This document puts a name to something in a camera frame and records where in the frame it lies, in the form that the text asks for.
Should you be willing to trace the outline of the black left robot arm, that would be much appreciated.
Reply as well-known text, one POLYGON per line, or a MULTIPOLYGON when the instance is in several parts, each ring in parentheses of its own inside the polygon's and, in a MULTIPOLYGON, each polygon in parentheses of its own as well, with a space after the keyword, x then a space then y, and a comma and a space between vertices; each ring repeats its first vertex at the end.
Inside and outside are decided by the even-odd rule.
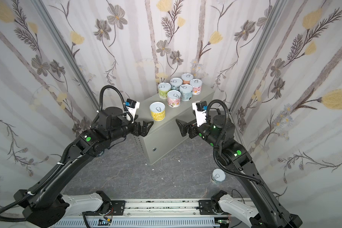
POLYGON ((70 202, 61 195, 63 188, 94 158, 100 156, 111 143, 129 134, 147 136, 153 121, 127 120, 121 108, 108 107, 99 111, 90 129, 83 131, 64 150, 60 161, 38 183, 28 190, 19 190, 15 199, 28 196, 19 203, 24 220, 47 228, 61 220, 70 210, 70 202))

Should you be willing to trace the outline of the pink fruit labelled can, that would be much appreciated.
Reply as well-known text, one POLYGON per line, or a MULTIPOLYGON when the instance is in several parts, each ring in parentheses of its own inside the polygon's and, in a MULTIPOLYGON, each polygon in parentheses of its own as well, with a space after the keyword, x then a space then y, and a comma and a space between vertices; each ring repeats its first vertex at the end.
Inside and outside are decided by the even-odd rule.
POLYGON ((192 94, 194 96, 201 93, 203 82, 200 79, 192 79, 190 85, 192 86, 192 94))

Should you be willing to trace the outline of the pink labelled white-lid can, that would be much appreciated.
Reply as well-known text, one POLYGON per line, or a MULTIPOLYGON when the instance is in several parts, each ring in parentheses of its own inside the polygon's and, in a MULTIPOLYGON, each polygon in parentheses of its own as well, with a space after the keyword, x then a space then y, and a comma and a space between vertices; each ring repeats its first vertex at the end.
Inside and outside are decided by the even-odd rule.
POLYGON ((167 104, 169 107, 179 107, 181 103, 181 93, 177 90, 170 90, 167 93, 167 104))

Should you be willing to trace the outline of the yellow labelled can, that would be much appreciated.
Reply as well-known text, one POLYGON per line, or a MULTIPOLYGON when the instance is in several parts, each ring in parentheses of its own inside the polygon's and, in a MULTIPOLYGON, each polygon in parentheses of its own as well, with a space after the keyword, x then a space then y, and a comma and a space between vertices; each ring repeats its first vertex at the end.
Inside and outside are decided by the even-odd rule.
POLYGON ((150 105, 151 116, 154 121, 162 121, 165 116, 165 104, 162 102, 153 102, 150 105))

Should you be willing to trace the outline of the green labelled can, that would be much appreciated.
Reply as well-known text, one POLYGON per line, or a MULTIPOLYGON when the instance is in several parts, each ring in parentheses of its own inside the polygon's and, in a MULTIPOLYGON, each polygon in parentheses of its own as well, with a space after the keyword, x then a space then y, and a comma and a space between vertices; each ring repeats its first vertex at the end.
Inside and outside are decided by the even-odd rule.
POLYGON ((167 99, 167 93, 171 90, 170 83, 160 83, 158 85, 158 94, 160 99, 167 99))

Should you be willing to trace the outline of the light blue can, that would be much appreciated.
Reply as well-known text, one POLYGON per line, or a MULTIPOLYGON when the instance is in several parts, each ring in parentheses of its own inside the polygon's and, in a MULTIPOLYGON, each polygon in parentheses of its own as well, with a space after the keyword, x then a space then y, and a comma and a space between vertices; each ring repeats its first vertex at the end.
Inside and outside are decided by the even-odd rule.
POLYGON ((181 93, 182 101, 189 101, 192 99, 192 91, 193 87, 189 84, 183 84, 179 88, 179 92, 181 93))

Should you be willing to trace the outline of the teal labelled white-lid can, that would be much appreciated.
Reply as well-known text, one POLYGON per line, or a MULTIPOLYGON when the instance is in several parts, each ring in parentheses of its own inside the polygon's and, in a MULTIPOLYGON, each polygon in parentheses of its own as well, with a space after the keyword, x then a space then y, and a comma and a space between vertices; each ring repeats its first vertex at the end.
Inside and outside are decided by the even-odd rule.
POLYGON ((181 78, 172 78, 170 80, 171 90, 179 91, 180 86, 183 84, 183 80, 181 78))

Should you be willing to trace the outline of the orange labelled can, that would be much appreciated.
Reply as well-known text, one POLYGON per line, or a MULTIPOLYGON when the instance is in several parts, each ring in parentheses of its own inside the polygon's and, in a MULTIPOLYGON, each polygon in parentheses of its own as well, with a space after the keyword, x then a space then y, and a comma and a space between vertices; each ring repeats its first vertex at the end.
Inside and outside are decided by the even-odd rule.
POLYGON ((190 73, 185 73, 181 75, 182 84, 190 84, 190 81, 194 79, 194 76, 190 73))

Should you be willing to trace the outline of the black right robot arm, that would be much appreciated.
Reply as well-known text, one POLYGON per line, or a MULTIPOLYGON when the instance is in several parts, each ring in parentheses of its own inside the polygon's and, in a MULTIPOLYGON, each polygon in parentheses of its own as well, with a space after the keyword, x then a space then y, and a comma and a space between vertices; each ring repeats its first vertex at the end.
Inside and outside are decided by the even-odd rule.
POLYGON ((213 149, 213 158, 224 173, 235 176, 253 202, 253 206, 238 201, 226 191, 220 191, 211 198, 207 206, 201 209, 209 213, 227 213, 250 228, 299 228, 303 222, 298 215, 291 214, 274 196, 256 169, 252 157, 234 139, 235 126, 226 122, 224 115, 217 115, 211 124, 198 126, 196 121, 176 123, 183 137, 191 139, 199 136, 213 149))

